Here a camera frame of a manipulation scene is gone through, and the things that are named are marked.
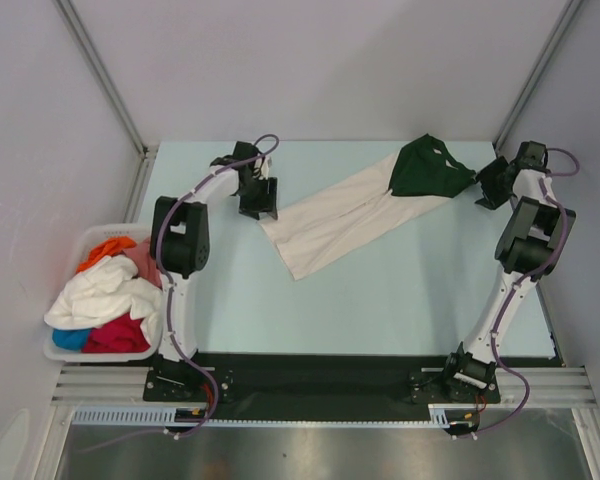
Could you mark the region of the white green raglan t-shirt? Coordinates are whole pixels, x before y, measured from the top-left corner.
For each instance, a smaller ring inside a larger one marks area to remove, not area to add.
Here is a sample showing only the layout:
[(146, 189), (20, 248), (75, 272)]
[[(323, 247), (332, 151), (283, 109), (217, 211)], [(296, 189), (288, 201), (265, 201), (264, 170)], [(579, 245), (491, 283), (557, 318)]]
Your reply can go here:
[(425, 134), (260, 226), (295, 280), (457, 197), (476, 171)]

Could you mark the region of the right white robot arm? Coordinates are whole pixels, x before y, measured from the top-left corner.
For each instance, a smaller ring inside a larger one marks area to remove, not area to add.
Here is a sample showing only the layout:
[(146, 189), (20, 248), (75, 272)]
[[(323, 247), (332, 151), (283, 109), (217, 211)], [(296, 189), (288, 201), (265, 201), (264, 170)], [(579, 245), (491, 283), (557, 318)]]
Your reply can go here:
[(454, 402), (469, 402), (496, 387), (504, 336), (527, 294), (555, 269), (575, 223), (576, 213), (553, 192), (557, 174), (549, 169), (549, 151), (524, 142), (513, 160), (499, 157), (476, 177), (483, 193), (478, 205), (514, 207), (495, 249), (499, 267), (489, 300), (441, 376), (442, 391)]

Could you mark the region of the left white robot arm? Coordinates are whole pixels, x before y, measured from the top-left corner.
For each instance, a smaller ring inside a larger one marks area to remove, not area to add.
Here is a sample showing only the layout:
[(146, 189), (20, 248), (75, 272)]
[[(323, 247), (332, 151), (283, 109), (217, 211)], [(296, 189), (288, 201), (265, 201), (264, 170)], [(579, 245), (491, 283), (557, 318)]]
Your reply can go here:
[(216, 380), (194, 363), (198, 351), (190, 300), (211, 254), (211, 208), (236, 197), (238, 213), (256, 221), (278, 219), (278, 179), (270, 174), (279, 137), (265, 134), (214, 159), (203, 178), (180, 197), (159, 197), (154, 205), (150, 256), (162, 285), (162, 338), (146, 378), (148, 402), (190, 402), (199, 391), (218, 398)]

